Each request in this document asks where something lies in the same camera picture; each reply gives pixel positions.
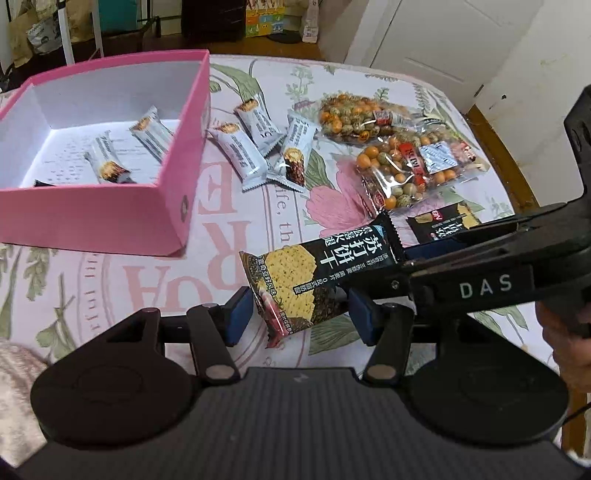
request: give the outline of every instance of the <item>door frame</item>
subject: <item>door frame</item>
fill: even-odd
[[[402,0],[369,0],[345,63],[371,67]]]

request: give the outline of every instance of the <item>wooden floor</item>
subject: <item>wooden floor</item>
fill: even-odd
[[[182,35],[166,35],[161,38],[146,38],[145,50],[172,50],[176,48],[206,48],[210,53],[234,55],[262,55],[289,57],[292,59],[322,60],[315,43],[279,43],[267,37],[243,38],[237,42],[194,43]]]

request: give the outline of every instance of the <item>white wall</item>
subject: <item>white wall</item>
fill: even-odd
[[[323,0],[318,48],[325,60],[343,63],[368,0]]]
[[[589,0],[545,0],[476,101],[541,205],[583,193],[562,123],[591,83],[589,18]]]
[[[8,38],[6,2],[0,0],[0,65],[2,65],[2,71],[6,71],[11,63],[12,52],[10,50],[10,39]]]

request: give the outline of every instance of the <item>wrapped snack bar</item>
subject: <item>wrapped snack bar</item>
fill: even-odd
[[[238,124],[223,124],[207,131],[230,158],[242,180],[242,191],[267,182],[267,161]]]
[[[312,141],[320,126],[291,110],[287,112],[287,119],[289,127],[281,147],[281,156],[269,173],[269,178],[304,193]]]
[[[236,113],[246,125],[252,142],[256,145],[261,155],[267,155],[271,149],[285,136],[261,107],[261,104],[250,99],[236,107]]]
[[[131,172],[120,165],[109,131],[93,139],[84,158],[90,163],[99,183],[131,182]]]
[[[152,106],[142,119],[129,129],[150,153],[162,163],[173,141],[173,133],[166,128],[158,117],[158,109]]]

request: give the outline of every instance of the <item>floral tablecloth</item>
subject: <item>floral tablecloth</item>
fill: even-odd
[[[484,157],[447,98],[406,77],[316,61],[213,55],[210,91],[213,121],[234,118],[234,107],[256,96],[284,127],[288,109],[312,115],[312,103],[326,93],[346,91],[387,99],[447,120]],[[3,102],[5,97],[0,96],[0,108]],[[243,194],[232,166],[208,141],[183,258],[0,244],[0,337],[55,361],[144,306],[158,307],[167,315],[184,313],[204,302],[224,303],[246,284],[240,250],[262,254],[366,223],[354,194],[349,155],[356,153],[351,147],[315,141],[305,194],[277,185]],[[490,169],[477,180],[447,188],[410,214],[462,199],[471,203],[484,222],[513,213],[501,182]],[[404,218],[396,218],[395,223],[403,242],[416,242]],[[552,362],[532,304],[480,312],[476,317],[543,362]],[[255,314],[240,343],[231,349],[242,372],[249,366],[352,366],[359,372],[371,354],[346,315],[292,335],[276,349],[267,349],[266,344],[266,326]],[[167,355],[192,369],[187,346],[172,345]]]

